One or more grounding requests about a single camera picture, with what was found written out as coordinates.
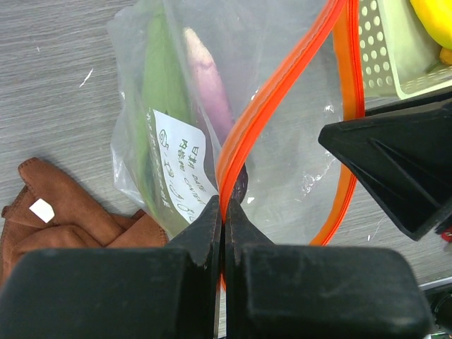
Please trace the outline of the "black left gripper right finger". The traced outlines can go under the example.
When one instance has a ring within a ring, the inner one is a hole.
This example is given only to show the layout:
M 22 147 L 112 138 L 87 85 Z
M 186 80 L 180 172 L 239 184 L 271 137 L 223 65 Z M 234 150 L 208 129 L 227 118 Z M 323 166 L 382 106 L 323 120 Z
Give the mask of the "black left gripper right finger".
M 392 249 L 272 243 L 231 201 L 224 225 L 228 338 L 423 338 L 432 314 Z

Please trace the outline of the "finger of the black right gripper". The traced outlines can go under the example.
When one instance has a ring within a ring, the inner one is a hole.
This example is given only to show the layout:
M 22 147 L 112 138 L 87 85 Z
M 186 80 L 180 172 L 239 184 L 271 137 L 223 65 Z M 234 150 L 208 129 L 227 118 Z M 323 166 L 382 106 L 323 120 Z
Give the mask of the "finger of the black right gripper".
M 414 241 L 451 231 L 451 99 L 421 98 L 326 125 L 319 143 Z

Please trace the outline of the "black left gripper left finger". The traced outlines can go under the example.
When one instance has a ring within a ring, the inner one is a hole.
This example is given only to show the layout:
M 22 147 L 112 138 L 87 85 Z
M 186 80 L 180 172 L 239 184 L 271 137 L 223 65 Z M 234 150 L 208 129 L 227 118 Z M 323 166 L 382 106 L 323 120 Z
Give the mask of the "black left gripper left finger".
M 214 196 L 160 248 L 30 252 L 1 290 L 1 337 L 216 338 L 221 228 Z

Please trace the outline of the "purple eggplant toy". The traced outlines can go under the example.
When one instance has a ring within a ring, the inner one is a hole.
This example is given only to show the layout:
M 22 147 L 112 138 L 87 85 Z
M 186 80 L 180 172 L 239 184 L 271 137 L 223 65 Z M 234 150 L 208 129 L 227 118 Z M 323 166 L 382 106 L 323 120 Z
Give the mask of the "purple eggplant toy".
M 183 34 L 189 74 L 196 91 L 198 127 L 207 135 L 208 178 L 215 183 L 215 166 L 234 126 L 234 117 L 212 54 L 194 29 L 186 27 Z

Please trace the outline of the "clear zip top bag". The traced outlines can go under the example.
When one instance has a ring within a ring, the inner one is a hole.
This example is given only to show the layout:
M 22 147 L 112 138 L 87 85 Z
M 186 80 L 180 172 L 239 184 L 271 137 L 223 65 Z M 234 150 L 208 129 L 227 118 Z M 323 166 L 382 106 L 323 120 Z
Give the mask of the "clear zip top bag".
M 122 104 L 111 141 L 114 185 L 149 215 L 136 178 L 136 116 L 147 30 L 158 6 L 196 119 L 190 125 L 153 111 L 165 185 L 186 227 L 217 196 L 221 208 L 238 201 L 276 244 L 329 243 L 356 179 L 318 137 L 325 125 L 364 114 L 359 2 L 139 1 L 115 15 L 107 25 Z M 186 27 L 212 54 L 234 117 L 215 183 L 206 168 L 207 135 L 198 127 Z

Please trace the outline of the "green leafy vegetable toy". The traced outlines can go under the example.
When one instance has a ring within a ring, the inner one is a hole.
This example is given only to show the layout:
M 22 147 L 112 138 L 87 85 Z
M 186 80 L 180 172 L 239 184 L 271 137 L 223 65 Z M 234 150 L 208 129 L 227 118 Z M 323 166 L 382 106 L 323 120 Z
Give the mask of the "green leafy vegetable toy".
M 141 90 L 141 107 L 136 116 L 136 178 L 148 212 L 171 234 L 180 233 L 188 222 L 177 212 L 165 185 L 157 146 L 157 110 L 194 125 L 186 83 L 174 47 L 167 16 L 162 6 L 152 10 Z

